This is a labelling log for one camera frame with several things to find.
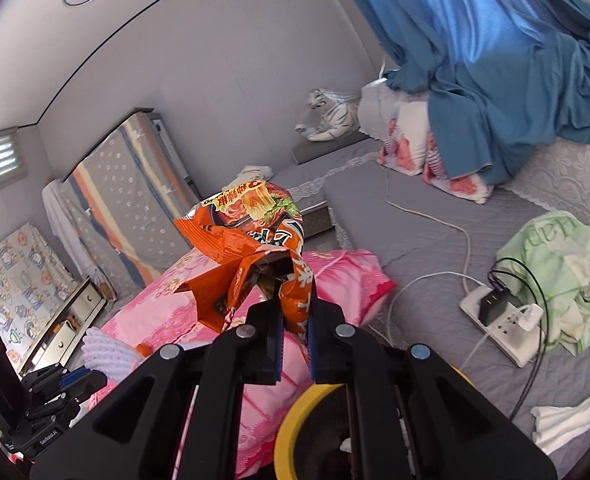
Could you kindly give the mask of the white foam fruit net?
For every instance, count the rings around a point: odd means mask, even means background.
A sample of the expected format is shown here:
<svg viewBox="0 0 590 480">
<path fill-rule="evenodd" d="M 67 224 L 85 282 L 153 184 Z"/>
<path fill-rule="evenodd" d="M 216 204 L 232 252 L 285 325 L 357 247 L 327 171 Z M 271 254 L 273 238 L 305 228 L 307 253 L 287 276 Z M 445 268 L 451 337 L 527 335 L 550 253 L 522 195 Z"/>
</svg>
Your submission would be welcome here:
<svg viewBox="0 0 590 480">
<path fill-rule="evenodd" d="M 109 337 L 95 327 L 86 331 L 81 351 L 84 366 L 98 370 L 111 382 L 122 382 L 145 360 L 129 344 Z"/>
</svg>

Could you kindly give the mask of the orange snack wrapper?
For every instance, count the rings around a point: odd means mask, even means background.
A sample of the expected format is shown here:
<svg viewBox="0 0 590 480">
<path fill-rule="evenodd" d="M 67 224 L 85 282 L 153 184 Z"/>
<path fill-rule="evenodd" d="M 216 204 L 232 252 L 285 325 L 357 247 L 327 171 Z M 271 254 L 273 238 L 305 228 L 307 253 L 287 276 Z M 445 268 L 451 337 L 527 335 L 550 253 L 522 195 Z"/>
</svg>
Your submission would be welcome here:
<svg viewBox="0 0 590 480">
<path fill-rule="evenodd" d="M 285 188 L 252 180 L 221 191 L 173 220 L 193 248 L 216 266 L 183 282 L 197 321 L 221 333 L 251 290 L 277 297 L 285 328 L 307 342 L 313 272 L 303 257 L 303 220 Z"/>
</svg>

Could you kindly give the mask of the yellow rimmed trash bin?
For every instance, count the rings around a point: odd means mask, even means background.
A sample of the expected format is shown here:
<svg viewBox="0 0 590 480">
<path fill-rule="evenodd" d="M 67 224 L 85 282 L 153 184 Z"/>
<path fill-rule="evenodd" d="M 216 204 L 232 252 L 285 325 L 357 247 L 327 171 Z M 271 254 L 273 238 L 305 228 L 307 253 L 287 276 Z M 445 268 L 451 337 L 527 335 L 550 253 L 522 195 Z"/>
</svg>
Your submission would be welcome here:
<svg viewBox="0 0 590 480">
<path fill-rule="evenodd" d="M 351 479 L 348 403 L 344 385 L 312 385 L 281 423 L 273 450 L 278 479 Z"/>
</svg>

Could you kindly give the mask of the orange peel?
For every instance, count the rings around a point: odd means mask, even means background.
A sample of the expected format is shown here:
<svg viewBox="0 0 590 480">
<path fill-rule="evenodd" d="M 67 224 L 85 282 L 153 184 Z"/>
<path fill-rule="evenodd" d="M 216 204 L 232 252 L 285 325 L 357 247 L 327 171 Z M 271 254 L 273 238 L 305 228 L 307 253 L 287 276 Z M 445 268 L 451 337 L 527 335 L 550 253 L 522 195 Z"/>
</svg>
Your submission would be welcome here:
<svg viewBox="0 0 590 480">
<path fill-rule="evenodd" d="M 138 353 L 140 353 L 141 356 L 144 356 L 144 358 L 147 358 L 148 356 L 151 356 L 154 353 L 154 350 L 147 344 L 138 344 L 135 347 L 135 350 L 138 351 Z"/>
</svg>

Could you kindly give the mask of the cartoon print sheet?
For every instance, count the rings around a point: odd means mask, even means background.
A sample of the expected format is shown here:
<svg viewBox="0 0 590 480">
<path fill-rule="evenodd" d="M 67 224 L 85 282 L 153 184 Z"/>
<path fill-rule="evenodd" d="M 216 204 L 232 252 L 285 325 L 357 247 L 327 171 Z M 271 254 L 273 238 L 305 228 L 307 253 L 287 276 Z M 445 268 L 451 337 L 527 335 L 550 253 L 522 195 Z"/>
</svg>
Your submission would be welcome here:
<svg viewBox="0 0 590 480">
<path fill-rule="evenodd" d="M 15 370 L 78 286 L 34 224 L 0 241 L 0 336 Z"/>
</svg>

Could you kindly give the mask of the white power strip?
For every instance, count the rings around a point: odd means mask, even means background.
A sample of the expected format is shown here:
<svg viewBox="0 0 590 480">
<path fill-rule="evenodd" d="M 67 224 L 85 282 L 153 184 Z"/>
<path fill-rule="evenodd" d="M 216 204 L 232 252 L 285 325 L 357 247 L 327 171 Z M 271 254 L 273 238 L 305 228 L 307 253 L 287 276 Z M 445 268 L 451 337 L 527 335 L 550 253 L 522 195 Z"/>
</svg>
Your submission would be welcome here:
<svg viewBox="0 0 590 480">
<path fill-rule="evenodd" d="M 491 292 L 489 287 L 480 286 L 460 301 L 460 310 L 483 332 L 480 341 L 463 361 L 461 370 L 468 366 L 485 341 L 493 341 L 519 368 L 535 359 L 544 342 L 545 334 L 539 325 L 544 309 L 538 304 L 519 306 L 517 299 L 501 300 L 498 315 L 491 321 L 482 321 L 482 300 Z"/>
</svg>

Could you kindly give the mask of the white tissue on bed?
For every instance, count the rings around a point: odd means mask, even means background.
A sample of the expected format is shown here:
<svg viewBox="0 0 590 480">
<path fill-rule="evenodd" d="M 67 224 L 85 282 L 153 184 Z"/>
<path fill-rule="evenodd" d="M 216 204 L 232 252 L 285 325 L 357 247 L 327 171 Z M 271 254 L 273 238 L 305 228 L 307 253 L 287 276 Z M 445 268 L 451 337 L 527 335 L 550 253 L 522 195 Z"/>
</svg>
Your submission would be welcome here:
<svg viewBox="0 0 590 480">
<path fill-rule="evenodd" d="M 532 439 L 550 455 L 590 429 L 590 396 L 576 406 L 534 406 L 530 415 L 535 419 Z"/>
</svg>

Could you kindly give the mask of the grey bed mattress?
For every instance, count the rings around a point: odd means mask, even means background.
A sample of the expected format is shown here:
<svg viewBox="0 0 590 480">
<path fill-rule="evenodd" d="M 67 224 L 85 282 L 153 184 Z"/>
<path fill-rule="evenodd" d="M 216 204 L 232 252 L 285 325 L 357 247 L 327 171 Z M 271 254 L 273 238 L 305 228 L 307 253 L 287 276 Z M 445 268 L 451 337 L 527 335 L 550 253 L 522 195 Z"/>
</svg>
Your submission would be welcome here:
<svg viewBox="0 0 590 480">
<path fill-rule="evenodd" d="M 483 334 L 459 307 L 463 275 L 484 280 L 496 253 L 527 221 L 552 210 L 570 212 L 590 226 L 590 145 L 565 140 L 537 151 L 518 176 L 474 204 L 385 170 L 367 140 L 275 176 L 298 206 L 330 209 L 339 244 L 379 258 L 400 289 L 391 315 L 395 344 L 423 342 L 461 367 Z M 510 415 L 532 366 L 519 368 L 485 341 L 464 374 L 499 410 Z M 536 405 L 575 405 L 590 395 L 590 348 L 573 356 L 550 350 L 516 426 L 533 431 Z"/>
</svg>

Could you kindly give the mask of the white hanging cloth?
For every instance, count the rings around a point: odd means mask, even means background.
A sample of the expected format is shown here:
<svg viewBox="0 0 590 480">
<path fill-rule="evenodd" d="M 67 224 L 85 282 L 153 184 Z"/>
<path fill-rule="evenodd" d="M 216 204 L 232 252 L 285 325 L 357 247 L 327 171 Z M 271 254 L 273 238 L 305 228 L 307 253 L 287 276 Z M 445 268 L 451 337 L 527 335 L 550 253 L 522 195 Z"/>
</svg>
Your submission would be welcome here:
<svg viewBox="0 0 590 480">
<path fill-rule="evenodd" d="M 42 188 L 42 202 L 48 223 L 82 278 L 91 278 L 96 282 L 97 267 L 82 242 L 77 224 L 60 190 L 61 185 L 59 180 L 54 179 Z"/>
</svg>

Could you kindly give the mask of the green white cloth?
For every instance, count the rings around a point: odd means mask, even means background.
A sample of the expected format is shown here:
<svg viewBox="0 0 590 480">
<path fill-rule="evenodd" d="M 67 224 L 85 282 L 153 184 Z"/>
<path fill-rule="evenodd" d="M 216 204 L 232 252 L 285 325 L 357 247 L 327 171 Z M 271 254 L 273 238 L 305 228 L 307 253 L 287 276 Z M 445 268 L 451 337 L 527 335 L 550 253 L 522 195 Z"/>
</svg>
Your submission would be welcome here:
<svg viewBox="0 0 590 480">
<path fill-rule="evenodd" d="M 497 252 L 513 294 L 549 312 L 547 347 L 573 356 L 590 348 L 590 226 L 567 211 L 550 211 L 524 224 Z"/>
</svg>

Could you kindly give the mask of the cream crumpled cloth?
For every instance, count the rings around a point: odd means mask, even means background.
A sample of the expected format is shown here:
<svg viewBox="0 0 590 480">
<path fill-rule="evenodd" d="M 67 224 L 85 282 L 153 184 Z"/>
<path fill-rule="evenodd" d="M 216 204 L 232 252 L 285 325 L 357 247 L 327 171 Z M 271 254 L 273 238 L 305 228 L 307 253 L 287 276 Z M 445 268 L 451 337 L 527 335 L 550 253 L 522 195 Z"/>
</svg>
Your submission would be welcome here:
<svg viewBox="0 0 590 480">
<path fill-rule="evenodd" d="M 270 181 L 274 173 L 269 166 L 245 166 L 237 176 L 228 184 L 226 184 L 222 191 L 229 190 L 229 188 L 236 188 L 237 186 L 251 181 Z"/>
</svg>

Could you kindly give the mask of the baby print pillow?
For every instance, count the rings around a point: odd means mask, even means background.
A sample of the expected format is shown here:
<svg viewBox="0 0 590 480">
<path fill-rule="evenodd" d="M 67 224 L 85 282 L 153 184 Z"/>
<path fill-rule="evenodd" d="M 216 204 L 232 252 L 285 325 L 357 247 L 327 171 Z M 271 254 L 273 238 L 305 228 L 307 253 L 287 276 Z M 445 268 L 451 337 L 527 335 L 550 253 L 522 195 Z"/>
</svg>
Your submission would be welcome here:
<svg viewBox="0 0 590 480">
<path fill-rule="evenodd" d="M 448 176 L 429 126 L 426 102 L 397 105 L 376 160 L 387 169 L 410 177 L 421 176 L 426 184 L 440 191 L 480 205 L 494 190 L 478 174 L 455 179 Z"/>
</svg>

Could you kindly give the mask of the white tiger plush toy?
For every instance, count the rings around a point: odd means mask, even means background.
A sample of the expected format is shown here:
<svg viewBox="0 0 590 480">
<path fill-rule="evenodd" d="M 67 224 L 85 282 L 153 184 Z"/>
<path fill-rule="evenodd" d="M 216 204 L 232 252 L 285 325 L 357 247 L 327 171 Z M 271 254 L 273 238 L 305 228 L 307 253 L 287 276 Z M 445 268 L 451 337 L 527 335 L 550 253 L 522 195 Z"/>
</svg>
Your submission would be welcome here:
<svg viewBox="0 0 590 480">
<path fill-rule="evenodd" d="M 329 142 L 359 130 L 358 93 L 311 89 L 306 113 L 295 131 L 310 142 Z"/>
</svg>

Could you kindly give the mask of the grey pillow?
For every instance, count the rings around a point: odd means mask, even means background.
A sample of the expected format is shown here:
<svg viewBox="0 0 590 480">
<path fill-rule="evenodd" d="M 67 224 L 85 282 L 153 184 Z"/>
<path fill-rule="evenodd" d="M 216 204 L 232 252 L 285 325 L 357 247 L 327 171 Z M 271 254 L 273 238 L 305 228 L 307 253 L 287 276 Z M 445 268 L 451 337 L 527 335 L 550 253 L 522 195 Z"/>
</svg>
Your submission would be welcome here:
<svg viewBox="0 0 590 480">
<path fill-rule="evenodd" d="M 398 113 L 400 98 L 388 88 L 385 78 L 376 79 L 361 89 L 358 104 L 360 131 L 370 138 L 383 141 L 388 123 Z"/>
</svg>

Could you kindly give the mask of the blue curtain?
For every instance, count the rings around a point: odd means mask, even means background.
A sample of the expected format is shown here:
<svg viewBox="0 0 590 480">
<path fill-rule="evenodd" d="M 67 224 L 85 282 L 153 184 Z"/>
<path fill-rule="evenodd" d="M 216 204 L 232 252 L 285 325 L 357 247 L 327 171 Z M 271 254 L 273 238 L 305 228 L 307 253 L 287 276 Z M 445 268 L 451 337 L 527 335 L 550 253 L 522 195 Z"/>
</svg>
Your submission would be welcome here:
<svg viewBox="0 0 590 480">
<path fill-rule="evenodd" d="M 429 97 L 452 179 L 514 178 L 535 148 L 590 144 L 584 0 L 353 0 L 395 61 L 388 85 Z"/>
</svg>

